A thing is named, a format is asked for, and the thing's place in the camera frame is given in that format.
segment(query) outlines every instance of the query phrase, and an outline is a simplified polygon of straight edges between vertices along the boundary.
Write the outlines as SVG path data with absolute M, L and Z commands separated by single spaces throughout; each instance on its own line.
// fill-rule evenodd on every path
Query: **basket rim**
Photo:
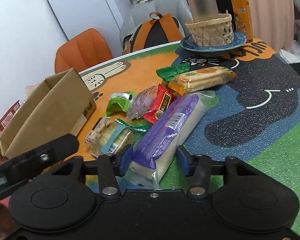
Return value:
M 197 23 L 193 23 L 193 19 L 192 19 L 190 21 L 185 22 L 185 25 L 189 29 L 189 28 L 194 28 L 194 27 L 203 27 L 203 26 L 215 25 L 215 24 L 226 23 L 226 22 L 232 21 L 231 14 L 222 13 L 222 14 L 219 14 L 219 16 L 220 17 L 218 19 L 212 19 L 209 21 L 197 22 Z

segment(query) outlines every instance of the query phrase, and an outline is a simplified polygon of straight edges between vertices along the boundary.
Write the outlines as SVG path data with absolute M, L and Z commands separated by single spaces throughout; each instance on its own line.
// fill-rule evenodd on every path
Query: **blue plate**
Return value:
M 229 45 L 216 46 L 216 47 L 199 47 L 192 39 L 191 34 L 189 34 L 188 36 L 182 39 L 181 47 L 186 50 L 191 50 L 202 56 L 207 56 L 207 57 L 221 56 L 227 53 L 228 51 L 238 48 L 246 43 L 247 38 L 243 33 L 234 31 L 233 35 L 234 35 L 233 42 Z

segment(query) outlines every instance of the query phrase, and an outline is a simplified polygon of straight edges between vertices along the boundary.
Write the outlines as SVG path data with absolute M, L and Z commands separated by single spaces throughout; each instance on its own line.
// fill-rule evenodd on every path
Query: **cardboard box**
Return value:
M 1 133 L 2 154 L 13 158 L 67 133 L 77 135 L 95 109 L 75 69 L 47 77 Z

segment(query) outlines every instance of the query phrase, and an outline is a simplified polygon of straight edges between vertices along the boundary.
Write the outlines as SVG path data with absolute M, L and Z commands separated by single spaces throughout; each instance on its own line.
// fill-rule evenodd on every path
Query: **backpack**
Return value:
M 157 15 L 159 19 L 152 18 L 152 15 Z M 185 36 L 180 22 L 177 18 L 172 17 L 170 13 L 162 16 L 158 12 L 151 12 L 149 16 L 152 20 L 137 27 L 126 43 L 123 55 L 173 41 L 180 41 Z

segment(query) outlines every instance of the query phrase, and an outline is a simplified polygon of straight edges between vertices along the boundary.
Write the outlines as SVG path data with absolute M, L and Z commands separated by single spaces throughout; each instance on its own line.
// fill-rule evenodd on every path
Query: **pink curtain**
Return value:
M 294 36 L 292 0 L 249 0 L 253 35 L 275 51 L 289 49 Z

